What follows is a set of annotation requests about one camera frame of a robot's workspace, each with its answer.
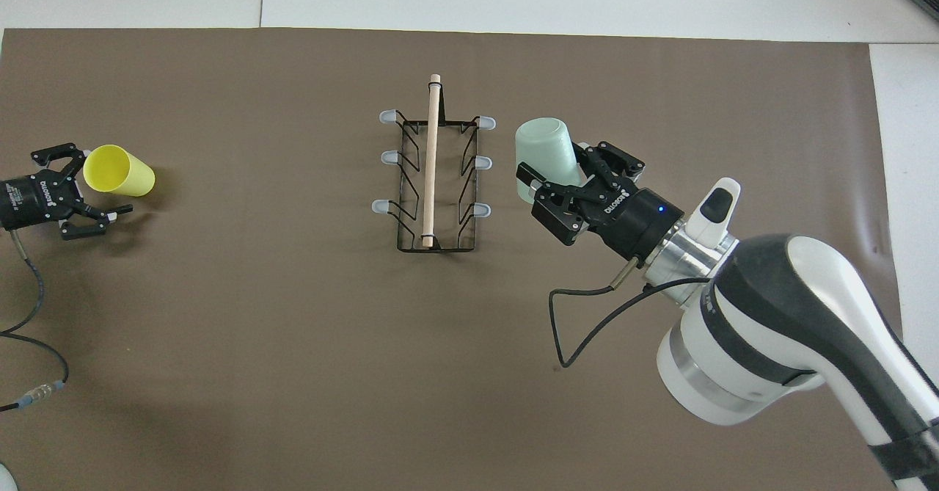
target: brown mat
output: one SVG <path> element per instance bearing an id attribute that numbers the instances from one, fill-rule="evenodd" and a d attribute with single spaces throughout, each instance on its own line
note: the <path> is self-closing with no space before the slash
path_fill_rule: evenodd
<path id="1" fill-rule="evenodd" d="M 482 113 L 493 216 L 474 253 L 395 250 L 398 146 L 379 110 Z M 721 428 L 675 404 L 650 299 L 559 371 L 547 291 L 623 261 L 564 247 L 514 188 L 514 130 L 564 119 L 644 160 L 691 210 L 737 178 L 737 237 L 798 231 L 842 250 L 899 326 L 868 49 L 628 37 L 351 30 L 16 30 L 0 63 L 0 177 L 31 150 L 117 143 L 157 171 L 107 237 L 23 232 L 48 303 L 23 333 L 68 388 L 0 415 L 0 457 L 34 489 L 886 489 L 827 388 Z M 126 203 L 87 193 L 90 203 Z M 0 243 L 9 323 L 34 283 Z M 640 289 L 562 301 L 568 345 Z M 3 343 L 3 398 L 56 378 Z"/>

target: plastic cup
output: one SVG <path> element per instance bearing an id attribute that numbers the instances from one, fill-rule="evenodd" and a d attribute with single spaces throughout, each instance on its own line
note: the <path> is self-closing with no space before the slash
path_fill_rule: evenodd
<path id="1" fill-rule="evenodd" d="M 140 197 L 153 188 L 153 170 L 114 144 L 98 146 L 84 161 L 84 182 L 98 192 Z"/>
<path id="2" fill-rule="evenodd" d="M 580 169 L 567 124 L 553 117 L 529 120 L 516 130 L 516 166 L 525 162 L 547 180 L 580 186 Z M 519 197 L 534 203 L 529 187 L 516 180 Z"/>

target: wooden dowel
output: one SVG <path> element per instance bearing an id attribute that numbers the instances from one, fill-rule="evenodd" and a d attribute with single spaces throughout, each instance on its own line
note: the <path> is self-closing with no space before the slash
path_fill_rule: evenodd
<path id="1" fill-rule="evenodd" d="M 430 106 L 427 109 L 427 157 L 423 178 L 423 236 L 424 247 L 434 246 L 434 184 L 436 177 L 436 130 L 440 121 L 440 75 L 430 76 Z"/>

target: white rubber cap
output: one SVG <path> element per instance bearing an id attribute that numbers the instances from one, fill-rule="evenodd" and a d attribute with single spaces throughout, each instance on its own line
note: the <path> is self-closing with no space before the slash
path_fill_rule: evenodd
<path id="1" fill-rule="evenodd" d="M 479 126 L 480 130 L 492 130 L 496 128 L 496 120 L 493 117 L 484 117 L 483 115 L 479 116 Z"/>
<path id="2" fill-rule="evenodd" d="M 388 214 L 390 207 L 390 200 L 374 200 L 372 201 L 372 212 L 375 214 Z"/>
<path id="3" fill-rule="evenodd" d="M 492 214 L 492 207 L 485 203 L 473 203 L 472 214 L 476 217 L 489 217 Z"/>
<path id="4" fill-rule="evenodd" d="M 489 170 L 492 167 L 492 159 L 489 157 L 476 156 L 475 164 L 477 170 Z"/>
<path id="5" fill-rule="evenodd" d="M 379 113 L 379 122 L 382 124 L 393 124 L 398 122 L 398 110 L 385 109 L 382 111 L 382 113 Z"/>
<path id="6" fill-rule="evenodd" d="M 385 164 L 398 164 L 398 150 L 388 150 L 388 152 L 382 152 L 381 162 Z"/>

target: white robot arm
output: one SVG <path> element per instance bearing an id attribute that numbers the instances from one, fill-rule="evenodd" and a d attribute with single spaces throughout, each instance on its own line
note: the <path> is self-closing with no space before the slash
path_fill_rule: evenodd
<path id="1" fill-rule="evenodd" d="M 684 310 L 657 356 L 678 403 L 732 425 L 828 383 L 896 488 L 939 491 L 939 391 L 841 253 L 791 234 L 736 240 L 727 231 L 740 193 L 734 180 L 718 181 L 685 221 L 635 186 L 644 167 L 636 158 L 604 142 L 572 147 L 583 186 L 551 183 L 519 163 L 517 179 L 544 227 L 564 244 L 584 230 L 599 234 L 644 267 L 651 286 L 708 278 L 664 290 Z"/>

